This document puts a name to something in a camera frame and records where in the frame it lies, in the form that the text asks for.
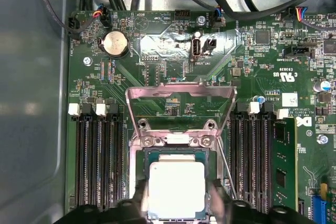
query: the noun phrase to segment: internal usb port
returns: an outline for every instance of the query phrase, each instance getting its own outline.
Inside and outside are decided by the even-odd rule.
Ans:
[[[194,38],[191,41],[191,61],[198,60],[201,56],[201,40]]]

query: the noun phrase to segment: screw hole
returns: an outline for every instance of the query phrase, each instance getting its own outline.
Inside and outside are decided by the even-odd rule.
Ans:
[[[146,123],[145,123],[145,122],[141,122],[141,123],[139,124],[139,127],[140,127],[141,129],[145,128],[145,127],[146,127]]]
[[[208,128],[209,129],[213,129],[215,127],[215,124],[214,123],[208,123]]]

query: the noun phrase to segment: ram slot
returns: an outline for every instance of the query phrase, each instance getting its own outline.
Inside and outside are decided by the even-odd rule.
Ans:
[[[100,152],[100,185],[101,185],[101,206],[103,209],[110,207],[109,196],[110,196],[110,156],[111,156],[111,127],[110,122],[102,122],[101,129],[101,152]]]
[[[112,122],[111,142],[113,143],[113,156],[111,166],[113,170],[112,199],[117,201],[122,198],[123,187],[123,136],[122,123],[120,121]]]
[[[84,205],[85,190],[85,133],[86,123],[76,122],[76,171],[75,171],[75,205]]]
[[[238,199],[241,199],[241,189],[239,186],[239,157],[240,157],[240,148],[239,148],[239,120],[231,119],[230,120],[230,141],[229,141],[229,150],[230,150],[230,171],[233,180],[233,185],[237,191]]]
[[[104,122],[100,121],[98,122],[98,145],[97,145],[97,167],[96,167],[96,187],[97,187],[97,193],[96,193],[96,201],[97,201],[97,206],[102,207],[101,204],[101,177],[102,177],[102,162],[101,162],[101,151],[102,151],[102,141],[103,141],[103,136],[104,136]]]
[[[270,121],[263,119],[260,124],[260,196],[261,196],[261,212],[268,213],[271,207],[271,157],[270,157]]]
[[[87,204],[95,205],[96,202],[96,151],[97,151],[97,122],[87,122],[86,136],[86,174],[87,174]]]
[[[272,150],[272,142],[270,138],[271,132],[271,120],[266,120],[265,129],[266,129],[266,181],[265,184],[267,185],[267,212],[268,209],[272,207],[272,184],[271,184],[271,168],[272,168],[272,159],[271,159],[271,150]]]
[[[98,185],[97,185],[97,170],[98,170],[98,143],[99,143],[99,124],[97,121],[92,122],[92,142],[91,142],[91,160],[92,160],[92,165],[91,165],[91,199],[90,203],[91,205],[97,205],[97,190],[98,190]]]
[[[249,163],[248,163],[248,170],[249,170],[249,193],[250,193],[250,203],[252,207],[256,207],[256,181],[255,181],[255,173],[256,173],[256,134],[255,134],[255,117],[250,117],[249,119]]]
[[[242,120],[243,123],[241,124],[241,132],[242,132],[242,147],[243,147],[243,156],[242,158],[245,159],[242,163],[243,171],[243,195],[244,195],[244,201],[250,202],[250,191],[249,191],[249,183],[250,183],[250,171],[249,171],[249,160],[250,160],[250,150],[249,150],[249,121],[246,119]]]
[[[256,205],[255,208],[260,212],[261,211],[261,199],[260,199],[260,160],[261,160],[261,152],[260,152],[260,119],[254,121],[254,132],[255,132],[255,165],[254,165],[254,183],[255,183],[255,197],[256,197]]]

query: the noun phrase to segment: motherboard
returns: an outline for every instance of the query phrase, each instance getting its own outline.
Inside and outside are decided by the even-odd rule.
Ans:
[[[91,16],[73,13],[72,22]],[[336,16],[306,20],[326,26]],[[151,164],[174,153],[259,211],[285,205],[336,220],[336,33],[283,14],[238,22],[218,10],[106,10],[69,52],[66,211],[131,197]],[[200,91],[190,92],[195,83]],[[211,138],[193,148],[182,137],[166,148],[146,138],[132,152],[142,130],[198,129],[220,132],[230,173],[207,148]]]

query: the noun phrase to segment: blue connector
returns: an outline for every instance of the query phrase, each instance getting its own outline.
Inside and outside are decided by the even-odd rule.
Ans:
[[[317,224],[326,224],[325,216],[326,216],[326,209],[325,205],[327,202],[321,198],[319,195],[314,195],[312,198],[312,215],[313,221]]]

